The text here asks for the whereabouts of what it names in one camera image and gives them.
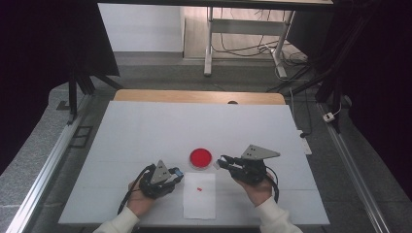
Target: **red petri dish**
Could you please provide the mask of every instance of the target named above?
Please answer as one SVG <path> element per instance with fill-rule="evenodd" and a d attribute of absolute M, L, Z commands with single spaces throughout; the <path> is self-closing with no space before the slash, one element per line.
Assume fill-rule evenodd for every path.
<path fill-rule="evenodd" d="M 194 168 L 205 169 L 212 161 L 212 154 L 206 149 L 196 149 L 191 152 L 189 160 Z"/>

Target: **white table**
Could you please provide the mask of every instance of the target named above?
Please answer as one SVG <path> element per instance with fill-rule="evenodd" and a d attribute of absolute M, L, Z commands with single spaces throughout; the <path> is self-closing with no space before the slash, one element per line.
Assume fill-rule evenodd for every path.
<path fill-rule="evenodd" d="M 240 156 L 249 144 L 282 155 L 265 160 L 279 177 L 281 208 L 294 224 L 328 224 L 326 212 L 300 144 L 289 106 L 111 102 L 85 165 L 59 220 L 93 225 L 117 214 L 127 184 L 144 167 L 162 159 L 168 167 L 189 166 L 197 148 Z M 259 219 L 243 189 L 226 170 L 216 174 L 216 213 L 212 220 L 183 218 L 184 181 L 157 200 L 141 226 L 258 226 Z"/>

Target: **electrical wire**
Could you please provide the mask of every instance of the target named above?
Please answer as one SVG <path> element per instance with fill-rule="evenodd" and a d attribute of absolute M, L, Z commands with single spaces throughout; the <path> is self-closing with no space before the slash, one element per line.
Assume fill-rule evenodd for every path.
<path fill-rule="evenodd" d="M 232 13 L 233 8 L 230 8 L 230 14 L 232 15 L 232 18 L 234 19 L 233 13 Z"/>
<path fill-rule="evenodd" d="M 222 91 L 226 91 L 223 87 L 219 86 L 218 84 L 212 83 L 212 86 L 215 86 L 215 87 L 219 88 Z"/>
<path fill-rule="evenodd" d="M 267 174 L 264 174 L 264 176 L 270 182 L 270 184 L 272 184 L 273 190 L 275 191 L 275 195 L 273 196 L 273 198 L 275 199 L 275 202 L 278 202 L 278 200 L 279 200 L 279 187 L 278 187 L 278 185 L 269 176 L 267 176 Z"/>
<path fill-rule="evenodd" d="M 134 191 L 133 188 L 134 186 L 139 182 L 139 180 L 142 178 L 143 174 L 145 174 L 147 171 L 149 171 L 149 169 L 152 167 L 153 165 L 147 166 L 145 169 L 143 169 L 143 171 L 139 174 L 139 176 L 137 176 L 136 180 L 134 180 L 133 185 L 129 188 L 129 190 L 127 191 L 127 193 L 124 195 L 123 200 L 120 203 L 119 209 L 118 209 L 118 214 L 120 214 L 120 212 L 123 210 L 124 205 L 126 204 L 127 200 L 129 199 L 129 197 L 131 196 L 131 193 Z"/>
<path fill-rule="evenodd" d="M 269 14 L 268 14 L 268 16 L 267 16 L 267 20 L 269 20 L 270 13 L 271 13 L 271 11 L 269 11 Z M 221 8 L 221 18 L 223 18 L 223 8 Z M 215 49 L 215 48 L 213 47 L 213 45 L 212 45 L 212 49 L 213 49 L 213 51 L 215 51 L 215 52 L 225 52 L 225 53 L 229 53 L 229 54 L 233 54 L 233 55 L 237 55 L 237 56 L 250 57 L 250 56 L 257 56 L 257 55 L 263 54 L 263 53 L 266 51 L 266 48 L 261 48 L 261 42 L 262 42 L 262 40 L 263 40 L 263 36 L 260 38 L 260 42 L 259 42 L 259 44 L 258 44 L 257 46 L 252 46 L 252 47 L 247 47 L 247 48 L 242 48 L 242 49 L 232 49 L 232 50 L 229 50 L 229 49 L 227 49 L 227 48 L 225 47 L 225 45 L 224 45 L 224 42 L 223 42 L 223 33 L 220 33 L 220 34 L 221 34 L 221 44 L 222 44 L 223 50 L 217 50 L 217 49 Z M 274 43 L 277 43 L 277 42 L 278 42 L 278 41 L 273 41 L 273 42 L 269 42 L 269 43 L 266 43 L 266 44 L 267 44 L 267 45 L 270 45 L 270 44 L 274 44 Z M 235 52 L 235 51 L 241 51 L 241 50 L 250 50 L 250 49 L 254 49 L 254 48 L 257 48 L 257 49 L 258 49 L 258 52 L 253 53 L 253 54 L 240 54 L 240 53 Z"/>
<path fill-rule="evenodd" d="M 285 62 L 285 64 L 289 65 L 289 66 L 299 66 L 299 65 L 305 65 L 307 64 L 307 60 L 301 60 L 299 59 L 300 62 L 295 62 L 294 60 L 292 60 L 292 56 L 295 54 L 304 54 L 301 51 L 297 51 L 297 52 L 293 52 L 291 54 L 289 54 L 288 58 L 285 58 L 285 53 L 282 51 L 282 56 L 283 56 L 283 61 Z"/>
<path fill-rule="evenodd" d="M 289 91 L 291 92 L 291 101 L 292 101 L 292 117 L 293 117 L 293 121 L 294 123 L 296 123 L 296 120 L 294 118 L 294 104 L 293 104 L 293 92 L 292 92 L 292 88 L 289 87 Z"/>
<path fill-rule="evenodd" d="M 321 226 L 321 229 L 324 231 L 324 233 L 327 233 L 326 229 L 323 226 Z"/>
<path fill-rule="evenodd" d="M 266 167 L 267 169 L 269 169 L 270 171 L 272 171 L 273 175 L 274 175 L 275 178 L 276 178 L 276 184 L 279 185 L 278 175 L 276 175 L 275 171 L 273 171 L 273 169 L 271 169 L 271 168 L 268 167 L 268 166 L 265 166 L 265 167 Z"/>
<path fill-rule="evenodd" d="M 258 14 L 258 13 L 260 13 L 260 17 L 259 17 L 257 20 L 260 20 L 261 18 L 263 18 L 263 10 L 258 10 L 258 11 L 255 13 L 255 15 Z"/>
<path fill-rule="evenodd" d="M 335 115 L 339 114 L 341 109 L 342 109 L 342 103 L 339 103 L 339 110 L 336 113 L 334 113 L 333 115 L 335 116 Z"/>
<path fill-rule="evenodd" d="M 271 92 L 272 90 L 277 90 L 277 92 L 279 92 L 282 88 L 284 88 L 285 86 L 287 86 L 288 84 L 298 80 L 300 77 L 302 77 L 304 74 L 306 74 L 308 71 L 310 71 L 312 69 L 311 66 L 305 66 L 300 68 L 300 70 L 298 70 L 296 72 L 296 74 L 294 74 L 292 77 L 290 77 L 285 83 L 280 83 L 274 87 L 268 88 L 266 90 L 266 93 Z"/>
<path fill-rule="evenodd" d="M 340 36 L 339 40 L 332 46 L 330 47 L 327 51 L 325 51 L 322 55 L 315 57 L 311 60 L 308 60 L 306 62 L 299 63 L 300 65 L 316 65 L 316 64 L 322 64 L 326 61 L 329 61 L 333 55 L 336 53 L 337 49 L 343 44 L 348 37 L 352 34 L 352 32 L 355 30 L 356 26 L 352 25 L 351 27 L 348 27 L 344 33 L 342 33 L 342 36 Z"/>
<path fill-rule="evenodd" d="M 309 116 L 309 132 L 308 132 L 308 133 L 305 133 L 306 136 L 308 136 L 308 135 L 311 135 L 311 134 L 312 134 L 313 127 L 312 127 L 312 116 L 311 116 L 310 110 L 309 110 L 307 89 L 305 89 L 305 105 L 306 105 L 306 110 L 308 111 L 308 116 Z"/>

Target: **metal bracket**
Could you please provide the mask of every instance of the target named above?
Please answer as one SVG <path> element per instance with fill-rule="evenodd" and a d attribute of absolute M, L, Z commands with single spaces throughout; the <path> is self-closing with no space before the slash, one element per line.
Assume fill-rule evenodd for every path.
<path fill-rule="evenodd" d="M 151 184 L 167 181 L 172 175 L 164 165 L 163 161 L 159 160 L 152 176 Z"/>
<path fill-rule="evenodd" d="M 249 147 L 243 152 L 241 158 L 249 160 L 262 160 L 265 158 L 278 157 L 281 154 L 277 151 L 268 150 L 255 145 Z"/>

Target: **black cable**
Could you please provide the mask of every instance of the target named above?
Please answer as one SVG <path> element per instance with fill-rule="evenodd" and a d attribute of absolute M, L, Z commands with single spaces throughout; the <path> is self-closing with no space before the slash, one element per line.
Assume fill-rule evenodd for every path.
<path fill-rule="evenodd" d="M 297 52 L 294 52 L 294 53 L 291 53 L 291 54 L 289 54 L 289 58 L 285 58 L 285 55 L 284 55 L 284 53 L 282 52 L 282 55 L 283 55 L 283 60 L 284 60 L 284 62 L 287 64 L 287 65 L 289 65 L 289 66 L 299 66 L 299 65 L 306 65 L 307 64 L 307 61 L 300 61 L 300 62 L 295 62 L 295 61 L 293 61 L 292 60 L 292 56 L 293 55 L 295 55 L 295 54 L 299 54 L 299 53 L 303 53 L 303 52 L 301 52 L 301 51 L 297 51 Z"/>
<path fill-rule="evenodd" d="M 263 18 L 264 10 L 261 10 L 260 17 L 257 20 L 261 20 Z"/>
<path fill-rule="evenodd" d="M 315 57 L 314 59 L 311 59 L 306 62 L 298 62 L 298 64 L 299 65 L 316 65 L 316 64 L 322 64 L 323 62 L 328 61 L 335 54 L 339 46 L 348 39 L 348 37 L 352 34 L 352 31 L 355 30 L 355 28 L 356 28 L 355 25 L 352 25 L 352 27 L 348 27 L 346 31 L 342 33 L 342 36 L 339 38 L 339 40 L 332 47 L 330 47 L 327 51 L 325 51 L 322 55 Z"/>
<path fill-rule="evenodd" d="M 127 193 L 124 195 L 123 200 L 120 203 L 119 209 L 118 209 L 118 214 L 120 214 L 120 212 L 123 210 L 124 205 L 126 204 L 127 200 L 129 199 L 131 193 L 133 192 L 133 188 L 134 186 L 139 182 L 139 180 L 142 178 L 143 174 L 145 174 L 147 171 L 149 171 L 149 169 L 153 166 L 149 165 L 147 166 L 145 169 L 143 169 L 143 171 L 139 174 L 139 176 L 137 176 L 136 180 L 134 181 L 133 185 L 129 188 L 129 190 L 127 191 Z"/>
<path fill-rule="evenodd" d="M 275 202 L 277 203 L 278 200 L 279 200 L 279 187 L 269 176 L 267 176 L 267 174 L 264 174 L 264 176 L 270 182 L 270 184 L 272 184 L 272 186 L 273 186 L 273 190 L 275 191 L 275 195 L 274 195 L 273 198 L 275 199 Z"/>
<path fill-rule="evenodd" d="M 212 83 L 212 86 L 215 86 L 215 87 L 219 88 L 222 91 L 226 91 L 223 87 L 219 86 L 218 84 Z"/>
<path fill-rule="evenodd" d="M 265 166 L 265 167 L 266 167 L 267 169 L 269 169 L 270 171 L 272 171 L 273 175 L 274 175 L 275 178 L 276 178 L 276 184 L 279 184 L 278 175 L 276 175 L 275 171 L 273 171 L 273 169 L 271 169 L 271 168 L 268 167 L 268 166 Z"/>
<path fill-rule="evenodd" d="M 230 14 L 232 15 L 232 18 L 234 19 L 233 13 L 231 12 L 233 8 L 230 8 Z"/>
<path fill-rule="evenodd" d="M 321 226 L 321 229 L 324 231 L 324 233 L 327 233 L 326 229 L 323 226 Z"/>
<path fill-rule="evenodd" d="M 223 18 L 223 8 L 221 8 L 221 18 Z M 256 56 L 256 55 L 260 55 L 260 54 L 263 54 L 266 50 L 268 50 L 268 48 L 267 47 L 263 47 L 262 45 L 261 45 L 261 41 L 263 40 L 263 36 L 262 36 L 262 38 L 260 38 L 260 42 L 259 42 L 259 44 L 257 45 L 257 46 L 252 46 L 252 47 L 247 47 L 247 48 L 242 48 L 242 49 L 233 49 L 233 50 L 228 50 L 225 46 L 224 46 L 224 42 L 223 42 L 223 33 L 221 33 L 221 44 L 222 44 L 222 48 L 223 48 L 223 50 L 216 50 L 214 47 L 213 47 L 213 45 L 212 45 L 212 49 L 213 49 L 213 51 L 216 51 L 216 52 L 225 52 L 225 53 L 229 53 L 229 54 L 233 54 L 233 55 L 237 55 L 237 56 L 245 56 L 245 57 L 248 57 L 248 56 Z M 277 43 L 278 41 L 274 41 L 274 42 L 270 42 L 270 43 L 267 43 L 267 45 L 270 45 L 270 44 L 274 44 L 274 43 Z M 257 48 L 258 50 L 259 50 L 259 52 L 257 52 L 257 53 L 253 53 L 253 54 L 240 54 L 240 53 L 236 53 L 236 52 L 234 52 L 234 51 L 240 51 L 240 50 L 250 50 L 250 49 L 253 49 L 253 48 Z"/>
<path fill-rule="evenodd" d="M 309 104 L 308 104 L 308 93 L 307 93 L 307 89 L 305 89 L 305 104 L 306 104 L 306 110 L 308 111 L 308 116 L 309 116 L 309 132 L 305 133 L 306 136 L 311 135 L 312 131 L 313 131 L 313 126 L 312 126 L 312 116 L 310 114 L 310 110 L 309 110 Z"/>
<path fill-rule="evenodd" d="M 277 89 L 277 92 L 279 92 L 281 89 L 283 89 L 285 86 L 287 86 L 288 84 L 290 84 L 290 83 L 292 83 L 292 82 L 294 82 L 295 80 L 297 80 L 297 79 L 299 79 L 300 77 L 302 77 L 304 74 L 306 74 L 308 71 L 310 71 L 311 70 L 311 66 L 304 66 L 304 67 L 302 67 L 302 68 L 300 68 L 297 72 L 296 72 L 296 74 L 294 74 L 292 77 L 290 77 L 288 80 L 285 80 L 285 82 L 284 83 L 280 83 L 280 84 L 278 84 L 278 85 L 276 85 L 276 86 L 274 86 L 274 87 L 271 87 L 271 88 L 268 88 L 267 90 L 266 90 L 266 93 L 268 93 L 268 92 L 270 92 L 270 91 L 272 91 L 272 90 L 274 90 L 274 89 Z"/>
<path fill-rule="evenodd" d="M 257 10 L 257 12 L 255 12 L 254 15 L 256 15 L 257 13 L 261 13 L 261 11 L 263 10 Z"/>

